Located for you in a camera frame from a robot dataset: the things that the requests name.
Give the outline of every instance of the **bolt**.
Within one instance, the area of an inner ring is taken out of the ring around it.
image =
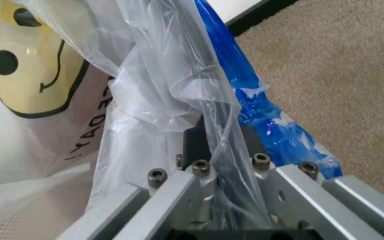
[[[192,163],[192,173],[197,177],[205,177],[210,173],[210,163],[204,159]]]
[[[315,163],[309,161],[301,162],[298,167],[302,172],[304,172],[313,180],[317,179],[318,173],[320,172],[318,166]]]
[[[154,168],[147,174],[147,183],[154,188],[159,188],[167,180],[167,172],[162,168]]]
[[[175,166],[178,169],[183,168],[183,154],[176,154],[175,155]]]
[[[265,153],[258,152],[254,154],[252,163],[255,169],[265,171],[269,169],[271,158]]]

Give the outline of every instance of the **smiley face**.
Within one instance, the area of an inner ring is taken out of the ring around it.
[[[22,5],[0,0],[0,99],[16,115],[64,111],[89,63]]]

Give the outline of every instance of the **black component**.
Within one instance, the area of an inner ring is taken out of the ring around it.
[[[272,17],[297,1],[298,0],[268,0],[263,3],[258,3],[256,6],[229,21],[226,24],[227,28],[233,36],[237,37],[252,26]]]
[[[211,157],[204,116],[201,116],[194,127],[183,133],[183,170],[196,160],[210,161]]]
[[[252,126],[241,126],[241,132],[244,136],[250,158],[252,158],[255,154],[267,154],[265,147],[262,142],[260,142],[259,136]]]
[[[26,8],[19,8],[14,11],[14,20],[20,26],[25,27],[39,27],[41,23],[39,23],[32,13]]]
[[[267,154],[265,147],[260,142],[259,136],[252,126],[241,126],[241,132],[244,136],[250,158],[255,154]],[[201,116],[194,127],[184,131],[182,169],[185,170],[197,160],[210,161],[211,157],[212,153],[210,152],[207,140],[204,116]]]
[[[0,50],[0,75],[10,75],[17,70],[19,61],[14,53]]]
[[[166,240],[322,240],[313,229],[270,229],[270,230],[172,230]]]

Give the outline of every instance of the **beige carpet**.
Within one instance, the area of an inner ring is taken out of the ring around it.
[[[299,0],[237,41],[269,97],[384,193],[384,0]]]

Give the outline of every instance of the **clear plastic bag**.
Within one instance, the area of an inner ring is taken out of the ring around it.
[[[70,46],[110,76],[134,46],[114,0],[12,0],[39,16]]]
[[[217,228],[271,223],[237,120],[235,98],[193,1],[119,1],[136,46],[110,83],[89,207],[128,182],[148,188],[147,172],[175,169],[182,134],[203,114],[219,182]]]

